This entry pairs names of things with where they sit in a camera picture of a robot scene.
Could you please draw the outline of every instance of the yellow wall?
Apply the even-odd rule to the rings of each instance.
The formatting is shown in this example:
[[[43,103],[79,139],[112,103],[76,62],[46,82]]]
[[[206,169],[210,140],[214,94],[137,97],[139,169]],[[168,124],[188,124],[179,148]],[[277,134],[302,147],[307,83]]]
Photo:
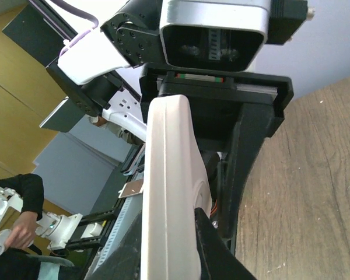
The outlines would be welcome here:
[[[39,124],[65,97],[45,68],[1,32],[21,9],[0,16],[0,179],[33,171],[33,160],[57,134]],[[70,215],[49,201],[44,209]],[[9,211],[0,229],[18,215]],[[49,254],[47,240],[37,237],[35,245]]]

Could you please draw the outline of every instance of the human hand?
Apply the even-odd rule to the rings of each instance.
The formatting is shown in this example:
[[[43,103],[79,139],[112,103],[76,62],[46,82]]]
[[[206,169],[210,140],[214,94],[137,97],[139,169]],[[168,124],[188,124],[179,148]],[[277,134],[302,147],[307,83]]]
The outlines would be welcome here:
[[[5,248],[26,249],[35,238],[37,213],[23,212],[13,224],[12,232],[5,240]]]
[[[103,117],[99,116],[99,120],[97,122],[94,122],[93,125],[97,127],[101,127],[102,125],[106,124],[107,120],[105,120]]]

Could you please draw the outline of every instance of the black plastic housing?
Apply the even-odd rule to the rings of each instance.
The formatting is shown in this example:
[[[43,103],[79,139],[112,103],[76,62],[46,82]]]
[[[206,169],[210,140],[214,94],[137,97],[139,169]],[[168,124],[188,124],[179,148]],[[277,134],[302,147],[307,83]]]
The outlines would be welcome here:
[[[229,252],[204,210],[194,209],[194,216],[201,280],[257,280],[235,255]]]
[[[53,60],[46,69],[73,103],[92,117],[101,115],[103,109],[110,107],[109,100],[123,85],[122,81],[108,73],[94,78],[83,86],[78,86],[58,67],[57,59]]]
[[[145,63],[166,64],[159,36],[162,0],[130,0],[101,29],[132,67]],[[272,0],[266,44],[285,44],[307,18],[307,1]],[[169,26],[163,29],[167,59],[188,69],[239,72],[245,70],[259,49],[261,34],[244,30],[222,30],[231,38],[226,50],[236,55],[217,61],[208,55],[205,27]],[[200,55],[182,53],[182,46],[198,46]]]
[[[203,74],[223,78],[225,82],[178,79],[176,74]],[[158,90],[157,79],[162,79]],[[275,100],[272,96],[236,89],[236,83],[272,86],[278,88]],[[199,148],[206,151],[223,152],[239,116],[243,103],[273,105],[273,119],[266,137],[271,137],[284,120],[284,108],[293,97],[292,82],[283,76],[254,73],[230,73],[183,70],[168,65],[146,64],[140,77],[141,110],[146,123],[151,101],[158,96],[185,95],[192,112],[195,137]]]

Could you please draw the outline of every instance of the ceiling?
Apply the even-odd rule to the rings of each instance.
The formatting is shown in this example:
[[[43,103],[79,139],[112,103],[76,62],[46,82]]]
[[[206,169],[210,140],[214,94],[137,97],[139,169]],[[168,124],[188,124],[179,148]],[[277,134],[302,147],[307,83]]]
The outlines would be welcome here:
[[[0,0],[0,13],[23,3],[26,0]],[[295,97],[350,76],[350,0],[309,0],[309,5],[316,8],[314,19],[284,46],[265,45],[255,69],[291,77]],[[140,69],[119,72],[139,91]]]

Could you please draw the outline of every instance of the black bracket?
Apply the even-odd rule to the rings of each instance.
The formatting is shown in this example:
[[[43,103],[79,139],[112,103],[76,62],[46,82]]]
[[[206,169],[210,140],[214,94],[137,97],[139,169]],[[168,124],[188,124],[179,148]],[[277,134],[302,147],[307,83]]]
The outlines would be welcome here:
[[[101,30],[132,67],[145,62],[165,64],[159,36],[162,1],[130,0]]]
[[[196,208],[194,213],[201,280],[256,280],[226,248],[204,210]]]
[[[103,109],[109,109],[110,99],[119,90],[127,89],[138,102],[140,101],[138,92],[116,71],[96,77],[89,83],[79,86],[63,73],[57,63],[58,58],[47,66],[47,72],[71,101],[89,116],[100,116]]]
[[[274,118],[272,105],[245,103],[240,109],[229,151],[220,164],[218,233],[223,239],[230,240],[237,230],[244,186]]]

